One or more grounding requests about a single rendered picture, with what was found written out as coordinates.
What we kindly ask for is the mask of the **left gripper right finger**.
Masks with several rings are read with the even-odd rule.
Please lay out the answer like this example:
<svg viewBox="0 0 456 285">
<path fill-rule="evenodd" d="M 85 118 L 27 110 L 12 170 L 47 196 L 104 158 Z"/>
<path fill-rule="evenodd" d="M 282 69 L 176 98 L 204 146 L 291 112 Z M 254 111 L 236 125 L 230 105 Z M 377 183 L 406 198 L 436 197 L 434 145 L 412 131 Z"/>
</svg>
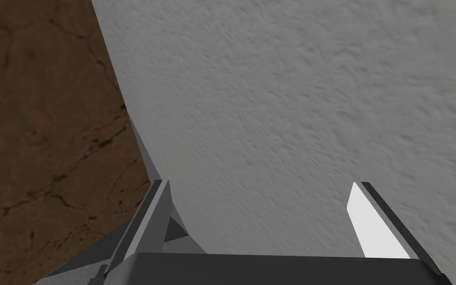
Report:
<svg viewBox="0 0 456 285">
<path fill-rule="evenodd" d="M 416 259 L 441 275 L 429 253 L 368 182 L 353 182 L 347 212 L 364 257 Z"/>
</svg>

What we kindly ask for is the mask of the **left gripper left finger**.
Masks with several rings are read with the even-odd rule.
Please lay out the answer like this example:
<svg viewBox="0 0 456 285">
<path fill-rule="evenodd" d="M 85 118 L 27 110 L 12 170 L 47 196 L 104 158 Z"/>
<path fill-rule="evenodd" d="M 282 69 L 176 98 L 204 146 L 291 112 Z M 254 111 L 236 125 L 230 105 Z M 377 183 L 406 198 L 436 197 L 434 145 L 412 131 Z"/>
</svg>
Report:
<svg viewBox="0 0 456 285">
<path fill-rule="evenodd" d="M 160 253 L 172 211 L 168 180 L 155 180 L 119 241 L 104 274 L 135 253 Z"/>
</svg>

